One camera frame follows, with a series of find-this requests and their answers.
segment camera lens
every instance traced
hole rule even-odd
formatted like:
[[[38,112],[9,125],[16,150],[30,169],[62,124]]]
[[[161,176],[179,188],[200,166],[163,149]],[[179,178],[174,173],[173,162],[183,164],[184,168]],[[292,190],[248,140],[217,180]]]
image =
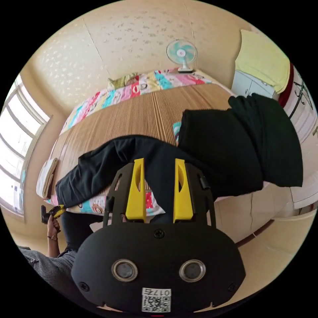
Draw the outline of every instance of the camera lens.
[[[120,259],[112,266],[113,276],[121,282],[131,282],[138,274],[137,266],[127,259]]]
[[[181,266],[179,275],[184,281],[193,283],[199,281],[205,272],[205,265],[199,260],[192,259]]]

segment sticker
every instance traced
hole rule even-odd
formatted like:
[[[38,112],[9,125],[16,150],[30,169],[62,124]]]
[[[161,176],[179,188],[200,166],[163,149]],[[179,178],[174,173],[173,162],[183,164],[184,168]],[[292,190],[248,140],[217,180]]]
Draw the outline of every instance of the sticker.
[[[143,288],[141,311],[170,312],[171,289]]]

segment black pants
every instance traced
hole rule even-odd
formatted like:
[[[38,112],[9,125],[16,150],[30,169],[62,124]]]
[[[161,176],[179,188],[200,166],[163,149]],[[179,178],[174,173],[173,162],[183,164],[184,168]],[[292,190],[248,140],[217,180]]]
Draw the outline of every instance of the black pants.
[[[61,225],[67,243],[66,250],[78,251],[82,243],[93,233],[90,225],[102,221],[101,215],[64,212],[61,215]]]

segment white towel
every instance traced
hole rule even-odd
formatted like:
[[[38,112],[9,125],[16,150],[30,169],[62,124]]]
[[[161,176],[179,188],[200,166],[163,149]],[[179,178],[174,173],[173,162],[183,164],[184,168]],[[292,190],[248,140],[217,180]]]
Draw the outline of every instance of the white towel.
[[[41,169],[39,179],[36,184],[36,193],[43,199],[48,198],[48,191],[53,180],[53,172],[57,163],[57,158],[47,160]]]

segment screw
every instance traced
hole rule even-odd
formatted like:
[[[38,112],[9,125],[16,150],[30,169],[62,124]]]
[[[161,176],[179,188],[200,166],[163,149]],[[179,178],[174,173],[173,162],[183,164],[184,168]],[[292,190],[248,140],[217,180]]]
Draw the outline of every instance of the screw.
[[[165,236],[165,232],[161,229],[155,230],[154,232],[155,238],[161,239]]]
[[[236,288],[236,285],[233,283],[233,284],[231,284],[231,285],[229,286],[228,291],[229,291],[229,292],[233,292],[233,291],[235,290],[235,288]]]
[[[88,285],[87,285],[86,283],[80,282],[80,283],[79,283],[79,287],[80,287],[80,289],[81,289],[82,291],[84,291],[84,292],[89,292],[89,287],[88,287]]]

